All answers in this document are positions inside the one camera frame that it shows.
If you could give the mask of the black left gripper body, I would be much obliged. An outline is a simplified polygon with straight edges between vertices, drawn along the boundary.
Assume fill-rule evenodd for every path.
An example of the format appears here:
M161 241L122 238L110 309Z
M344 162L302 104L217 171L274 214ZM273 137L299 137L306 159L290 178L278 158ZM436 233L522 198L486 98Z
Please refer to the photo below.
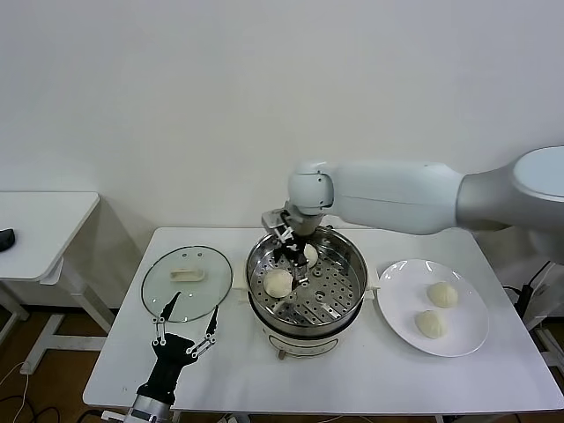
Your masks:
M137 394L163 404L174 404L174 391L182 369L197 361L187 353L195 342L172 333L166 333L164 340L164 345L153 347L157 360L147 382L137 388Z

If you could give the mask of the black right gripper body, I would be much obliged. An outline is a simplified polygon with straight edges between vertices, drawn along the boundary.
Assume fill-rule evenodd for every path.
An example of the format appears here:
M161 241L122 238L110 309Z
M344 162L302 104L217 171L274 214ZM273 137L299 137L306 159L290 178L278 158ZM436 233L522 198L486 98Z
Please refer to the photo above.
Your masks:
M307 263L305 255L307 243L304 241L293 241L286 244L286 259L291 263Z

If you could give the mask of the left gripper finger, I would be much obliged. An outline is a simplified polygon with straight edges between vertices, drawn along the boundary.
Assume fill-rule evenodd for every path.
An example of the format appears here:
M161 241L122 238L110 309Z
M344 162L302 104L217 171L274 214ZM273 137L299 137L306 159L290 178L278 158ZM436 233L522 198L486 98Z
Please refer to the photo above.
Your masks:
M217 320L218 312L219 312L219 307L216 306L213 310L211 319L210 319L208 326L206 328L204 337L199 342L197 342L195 345L191 346L186 351L186 353L191 358L199 358L206 351L208 351L212 346L215 345L215 343L216 343L215 333L216 333L217 325L218 325L218 320Z
M152 341L152 346L164 346L166 341L166 325L170 316L173 314L174 307L178 298L182 295L181 292L176 292L172 299L165 305L158 317L152 319L155 329L155 337Z

